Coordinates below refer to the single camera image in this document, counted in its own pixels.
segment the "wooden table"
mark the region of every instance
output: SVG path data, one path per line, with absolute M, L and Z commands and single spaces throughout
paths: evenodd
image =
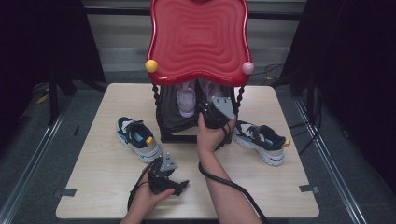
M 120 117 L 142 119 L 162 144 L 164 153 L 170 152 L 179 165 L 171 179 L 190 180 L 179 197 L 161 202 L 148 219 L 217 218 L 205 178 L 197 168 L 196 145 L 160 142 L 151 87 L 120 83 L 108 86 L 66 186 L 77 192 L 74 197 L 62 197 L 56 211 L 59 218 L 122 218 L 126 214 L 129 192 L 146 164 L 120 143 L 116 132 Z M 232 141 L 216 152 L 221 164 L 267 217 L 316 217 L 318 206 L 313 193 L 301 193 L 299 188 L 309 183 L 274 89 L 247 86 L 243 97 L 239 119 L 268 125 L 290 138 L 290 146 L 285 149 L 284 163 L 274 167 L 261 161 L 254 149 Z

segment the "cable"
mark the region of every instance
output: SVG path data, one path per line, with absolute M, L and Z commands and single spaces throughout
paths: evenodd
M 260 218 L 262 219 L 262 223 L 265 223 L 265 224 L 269 224 L 269 223 L 270 223 L 270 222 L 268 221 L 267 217 L 264 215 L 264 213 L 263 213 L 262 210 L 260 209 L 260 207 L 256 204 L 256 202 L 254 202 L 253 197 L 251 197 L 251 195 L 248 193 L 247 190 L 245 190 L 245 189 L 242 188 L 241 186 L 235 184 L 233 181 L 226 180 L 226 179 L 223 179 L 223 178 L 218 177 L 218 176 L 216 176 L 216 175 L 212 175 L 212 174 L 208 173 L 208 172 L 204 169 L 204 167 L 202 167 L 201 162 L 198 162 L 198 169 L 199 169 L 199 171 L 201 172 L 201 174 L 203 174 L 204 176 L 206 176 L 206 177 L 208 177 L 208 178 L 210 178 L 210 179 L 212 179 L 212 180 L 214 180 L 214 181 L 220 182 L 221 184 L 230 186 L 230 187 L 232 187 L 232 188 L 234 188 L 234 189 L 237 189 L 237 190 L 241 191 L 241 192 L 245 195 L 245 197 L 247 197 L 247 199 L 249 200 L 249 202 L 251 203 L 251 205 L 253 206 L 253 208 L 256 210 L 256 212 L 259 214 Z
M 302 131 L 302 132 L 300 132 L 300 133 L 293 134 L 292 137 L 298 136 L 298 135 L 303 134 L 303 133 L 306 133 L 306 132 L 308 132 L 307 129 L 305 129 L 304 131 Z
M 317 112 L 314 116 L 314 118 L 316 119 L 318 117 L 319 121 L 318 121 L 318 127 L 317 130 L 314 133 L 314 136 L 312 136 L 311 140 L 309 140 L 309 142 L 306 144 L 306 146 L 298 153 L 300 156 L 303 155 L 303 153 L 305 152 L 305 150 L 314 142 L 314 140 L 317 138 L 318 134 L 319 134 L 319 130 L 320 130 L 320 125 L 321 125 L 321 104 L 322 104 L 322 95 L 320 93 L 320 91 L 318 92 L 318 99 L 317 99 L 317 105 L 316 105 L 316 109 Z
M 298 123 L 298 124 L 294 124 L 292 126 L 289 126 L 289 129 L 297 128 L 297 127 L 303 126 L 305 124 L 307 124 L 307 122 L 305 122 L 305 121 L 301 122 L 301 123 Z
M 271 63 L 271 64 L 268 64 L 268 65 L 265 66 L 265 70 L 263 72 L 253 73 L 253 74 L 250 74 L 250 76 L 257 76 L 257 75 L 262 75 L 262 74 L 269 73 L 269 72 L 271 72 L 272 70 L 278 68 L 281 65 L 283 65 L 283 63 Z
M 220 124 L 220 122 L 216 119 L 215 115 L 212 113 L 212 110 L 210 110 L 210 108 L 207 109 L 207 112 L 209 112 L 209 115 L 212 117 L 212 121 L 214 120 L 214 121 L 216 122 L 216 124 L 217 124 L 217 125 L 223 130 L 223 132 L 224 132 L 224 138 L 223 138 L 223 140 L 222 140 L 221 143 L 216 147 L 216 150 L 218 150 L 219 148 L 223 147 L 224 144 L 225 144 L 225 141 L 227 141 L 227 136 L 228 136 L 227 130 L 225 130 L 225 128 L 224 128 L 224 127 Z
M 140 184 L 140 181 L 142 181 L 143 176 L 145 176 L 145 174 L 148 172 L 148 170 L 151 168 L 151 166 L 157 162 L 158 160 L 160 160 L 161 158 L 156 158 L 153 161 L 151 161 L 146 168 L 142 171 L 142 175 L 139 176 L 139 179 L 137 179 L 136 183 L 134 184 L 134 188 L 131 190 L 130 195 L 129 195 L 129 199 L 128 199 L 128 204 L 127 204 L 127 211 L 129 210 L 129 207 L 132 204 L 132 200 L 134 199 L 134 195 L 136 194 L 137 190 L 140 188 L 140 186 L 142 186 L 143 184 L 146 184 L 148 182 L 144 182 L 142 184 Z

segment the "shoe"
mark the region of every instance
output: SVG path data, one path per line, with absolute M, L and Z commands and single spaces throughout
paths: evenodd
M 195 80 L 176 85 L 177 104 L 180 115 L 190 118 L 195 114 Z
M 283 162 L 283 147 L 288 146 L 290 142 L 289 138 L 277 135 L 268 126 L 256 126 L 242 120 L 236 122 L 233 140 L 243 147 L 254 148 L 263 161 L 274 166 Z
M 206 100 L 209 103 L 212 103 L 212 97 L 220 97 L 220 85 L 218 83 L 206 80 L 206 79 L 199 79 L 199 84 L 206 96 Z
M 163 149 L 157 144 L 149 128 L 143 124 L 143 120 L 120 118 L 117 134 L 122 144 L 133 148 L 143 162 L 151 162 L 163 154 Z

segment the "red tray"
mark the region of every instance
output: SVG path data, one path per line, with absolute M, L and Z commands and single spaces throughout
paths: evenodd
M 206 78 L 225 86 L 243 86 L 251 62 L 246 37 L 245 0 L 152 0 L 152 38 L 148 72 L 152 83 L 167 86 Z

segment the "hand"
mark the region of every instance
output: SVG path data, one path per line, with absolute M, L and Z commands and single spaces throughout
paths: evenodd
M 227 134 L 230 133 L 235 127 L 235 119 L 232 119 L 228 122 L 228 124 L 224 125 L 224 129 Z M 198 127 L 199 132 L 197 135 L 197 147 L 198 153 L 202 152 L 214 152 L 216 147 L 221 143 L 224 139 L 224 131 L 219 129 L 209 129 L 205 125 L 204 116 L 202 113 L 199 114 L 198 118 Z
M 149 188 L 149 173 L 145 173 L 140 183 L 143 184 L 136 191 L 128 214 L 121 224 L 140 223 L 144 217 L 154 210 L 159 202 L 167 199 L 175 192 L 174 189 L 167 189 L 159 194 L 154 194 Z

